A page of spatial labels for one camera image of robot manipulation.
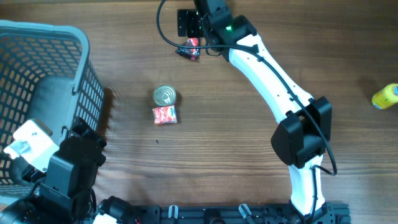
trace yellow bottle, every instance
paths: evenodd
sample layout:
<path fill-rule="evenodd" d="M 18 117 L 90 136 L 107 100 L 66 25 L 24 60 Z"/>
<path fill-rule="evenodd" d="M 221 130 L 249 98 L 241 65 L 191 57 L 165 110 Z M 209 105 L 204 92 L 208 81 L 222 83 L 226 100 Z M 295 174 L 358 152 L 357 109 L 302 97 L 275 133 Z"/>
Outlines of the yellow bottle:
<path fill-rule="evenodd" d="M 390 84 L 372 97 L 377 109 L 387 109 L 398 103 L 398 84 Z"/>

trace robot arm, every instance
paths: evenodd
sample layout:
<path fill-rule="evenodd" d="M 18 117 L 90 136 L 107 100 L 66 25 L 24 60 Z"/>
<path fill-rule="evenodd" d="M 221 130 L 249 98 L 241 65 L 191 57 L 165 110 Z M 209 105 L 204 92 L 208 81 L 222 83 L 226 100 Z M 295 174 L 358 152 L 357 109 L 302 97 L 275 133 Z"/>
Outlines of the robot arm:
<path fill-rule="evenodd" d="M 77 223 L 90 213 L 90 203 L 91 210 L 96 210 L 92 186 L 98 167 L 106 160 L 102 154 L 106 141 L 82 119 L 73 125 L 74 136 L 59 147 L 46 130 L 40 121 L 28 120 L 14 133 L 16 141 L 5 149 L 12 157 L 22 156 L 36 169 L 42 169 L 45 179 L 37 181 L 31 193 L 0 213 L 0 223 Z"/>
<path fill-rule="evenodd" d="M 261 37 L 257 35 L 248 35 L 243 39 L 237 41 L 237 44 L 251 47 L 253 45 L 259 46 L 259 55 L 264 57 L 284 78 L 287 84 L 294 90 L 298 99 L 308 106 L 313 97 L 302 90 L 278 65 L 272 58 L 262 43 Z M 287 118 L 289 111 L 296 113 L 301 110 L 296 102 L 291 100 L 291 96 L 287 93 L 286 88 L 281 84 L 280 80 L 275 76 L 275 73 L 269 69 L 264 63 L 258 62 L 253 55 L 243 52 L 241 50 L 229 50 L 229 61 L 238 70 L 240 70 L 256 87 L 256 90 L 265 99 L 271 108 L 277 123 Z M 316 156 L 305 163 L 304 167 L 299 169 L 295 165 L 289 166 L 290 179 L 292 182 L 292 196 L 291 201 L 295 208 L 302 214 L 307 215 L 311 212 L 313 204 L 313 178 L 310 170 L 313 165 L 321 164 L 323 156 Z M 321 183 L 320 170 L 317 170 L 317 192 L 318 202 L 316 210 L 318 210 L 324 203 Z"/>

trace white bracket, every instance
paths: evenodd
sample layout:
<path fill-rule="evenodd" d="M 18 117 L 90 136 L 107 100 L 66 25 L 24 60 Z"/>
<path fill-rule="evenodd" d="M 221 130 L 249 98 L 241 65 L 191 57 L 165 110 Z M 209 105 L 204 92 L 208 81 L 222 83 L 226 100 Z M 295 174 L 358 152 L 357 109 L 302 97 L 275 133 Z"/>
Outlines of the white bracket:
<path fill-rule="evenodd" d="M 46 172 L 51 156 L 59 147 L 51 140 L 52 132 L 41 121 L 30 119 L 12 135 L 15 141 L 4 149 L 11 159 L 22 156 L 36 169 Z"/>
<path fill-rule="evenodd" d="M 93 224 L 117 224 L 118 221 L 117 219 L 113 218 L 112 216 L 108 214 L 98 214 L 95 219 Z"/>

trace can lid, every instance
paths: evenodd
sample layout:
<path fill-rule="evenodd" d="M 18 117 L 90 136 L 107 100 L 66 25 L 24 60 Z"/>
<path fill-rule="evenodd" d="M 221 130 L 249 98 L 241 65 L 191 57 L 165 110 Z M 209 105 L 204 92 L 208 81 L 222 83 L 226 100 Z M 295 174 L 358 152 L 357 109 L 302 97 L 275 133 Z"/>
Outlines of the can lid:
<path fill-rule="evenodd" d="M 158 106 L 174 105 L 177 94 L 170 85 L 161 85 L 154 90 L 154 101 Z"/>

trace tin can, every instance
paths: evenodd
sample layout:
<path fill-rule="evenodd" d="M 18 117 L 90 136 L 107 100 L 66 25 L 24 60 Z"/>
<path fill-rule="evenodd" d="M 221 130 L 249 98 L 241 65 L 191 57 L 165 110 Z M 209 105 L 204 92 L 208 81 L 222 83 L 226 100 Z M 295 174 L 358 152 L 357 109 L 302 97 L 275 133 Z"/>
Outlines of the tin can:
<path fill-rule="evenodd" d="M 177 94 L 172 86 L 161 85 L 154 91 L 154 101 L 158 106 L 174 105 Z"/>
<path fill-rule="evenodd" d="M 377 109 L 387 109 L 398 103 L 398 84 L 390 84 L 376 93 L 372 103 Z"/>

